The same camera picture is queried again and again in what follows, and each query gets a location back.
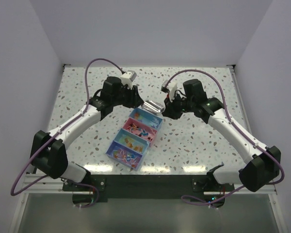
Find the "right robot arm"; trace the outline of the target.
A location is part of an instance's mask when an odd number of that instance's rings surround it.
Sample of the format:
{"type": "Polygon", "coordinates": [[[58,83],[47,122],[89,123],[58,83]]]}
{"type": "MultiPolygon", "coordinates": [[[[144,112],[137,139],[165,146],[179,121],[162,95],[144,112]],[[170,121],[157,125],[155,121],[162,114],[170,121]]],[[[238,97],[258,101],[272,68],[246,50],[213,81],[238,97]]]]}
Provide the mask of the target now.
{"type": "Polygon", "coordinates": [[[165,81],[162,92],[164,100],[163,116],[179,119],[183,113],[193,113],[206,124],[218,131],[242,157],[244,167],[218,165],[207,172],[206,184],[216,191],[223,184],[242,184],[252,192],[258,191],[279,175],[281,151],[269,147],[254,138],[234,118],[226,114],[223,103],[217,98],[208,98],[201,81],[192,79],[183,83],[185,95],[178,94],[175,82],[165,81]]]}

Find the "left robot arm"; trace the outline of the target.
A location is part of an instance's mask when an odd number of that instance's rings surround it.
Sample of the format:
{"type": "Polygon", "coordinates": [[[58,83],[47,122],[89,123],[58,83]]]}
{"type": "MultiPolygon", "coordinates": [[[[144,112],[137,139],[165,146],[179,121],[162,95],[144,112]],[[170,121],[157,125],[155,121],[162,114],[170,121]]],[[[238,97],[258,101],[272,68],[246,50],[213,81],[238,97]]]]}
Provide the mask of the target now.
{"type": "Polygon", "coordinates": [[[143,104],[138,87],[132,83],[135,77],[128,75],[126,72],[120,77],[108,77],[102,89],[70,120],[47,133],[37,132],[32,144],[31,164],[53,179],[71,180],[79,190],[88,189],[91,173],[70,162],[66,150],[88,128],[110,114],[114,107],[136,108],[143,104]]]}

